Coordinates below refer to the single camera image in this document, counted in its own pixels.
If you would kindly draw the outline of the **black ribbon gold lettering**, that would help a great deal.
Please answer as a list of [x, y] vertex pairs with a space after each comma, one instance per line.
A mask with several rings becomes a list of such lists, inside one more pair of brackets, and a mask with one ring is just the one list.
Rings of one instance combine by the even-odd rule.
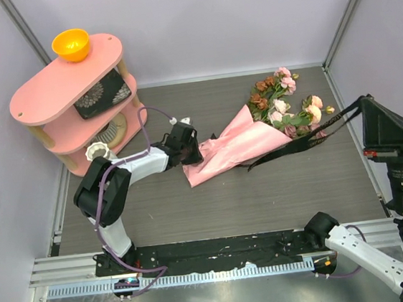
[[[368, 97], [368, 95], [359, 96], [356, 101], [350, 104], [350, 106], [344, 108], [342, 111], [333, 116], [330, 120], [320, 125], [317, 129], [311, 130], [304, 136], [292, 140], [291, 142], [284, 144], [283, 146], [271, 151], [270, 153], [261, 156], [259, 159], [252, 162], [251, 164], [243, 164], [241, 165], [241, 167], [246, 168], [247, 172], [250, 172], [253, 168], [259, 166], [260, 164], [267, 163], [283, 156], [289, 156], [291, 154], [308, 151], [313, 147], [322, 144], [329, 137], [337, 133], [338, 130], [342, 129], [344, 126], [350, 123], [355, 117], [362, 114], [362, 101], [366, 97]], [[325, 135], [324, 137], [318, 136], [321, 131], [325, 131], [327, 128], [331, 127], [333, 124], [337, 123], [340, 120], [342, 120], [343, 123], [339, 125], [336, 129], [328, 133], [328, 135]]]

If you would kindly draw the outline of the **pink wrapping paper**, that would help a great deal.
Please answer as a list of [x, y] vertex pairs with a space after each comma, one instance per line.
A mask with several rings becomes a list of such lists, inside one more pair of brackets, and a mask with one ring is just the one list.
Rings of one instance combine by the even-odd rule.
[[291, 142], [291, 138], [271, 125], [253, 121], [248, 106], [243, 106], [229, 125], [215, 139], [199, 145], [203, 161], [184, 166], [191, 187], [196, 187], [218, 174], [263, 156]]

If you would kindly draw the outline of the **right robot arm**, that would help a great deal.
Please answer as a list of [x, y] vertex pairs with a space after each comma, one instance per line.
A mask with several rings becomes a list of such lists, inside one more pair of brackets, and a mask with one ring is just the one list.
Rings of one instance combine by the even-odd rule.
[[392, 193], [387, 206], [394, 219], [364, 222], [363, 231], [370, 238], [362, 240], [356, 228], [319, 212], [304, 228], [305, 241], [313, 250], [331, 250], [352, 260], [403, 302], [403, 117], [370, 95], [360, 97], [358, 104], [363, 118], [363, 153], [387, 167]]

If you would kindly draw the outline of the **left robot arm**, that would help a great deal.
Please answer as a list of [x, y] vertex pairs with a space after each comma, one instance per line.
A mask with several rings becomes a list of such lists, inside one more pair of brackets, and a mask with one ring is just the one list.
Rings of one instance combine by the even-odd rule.
[[118, 272], [129, 273], [136, 264], [136, 247], [121, 220], [129, 188], [175, 166], [202, 162], [196, 137], [190, 118], [183, 118], [149, 150], [112, 161], [99, 156], [90, 164], [73, 202], [94, 225], [104, 251], [111, 256], [110, 264]]

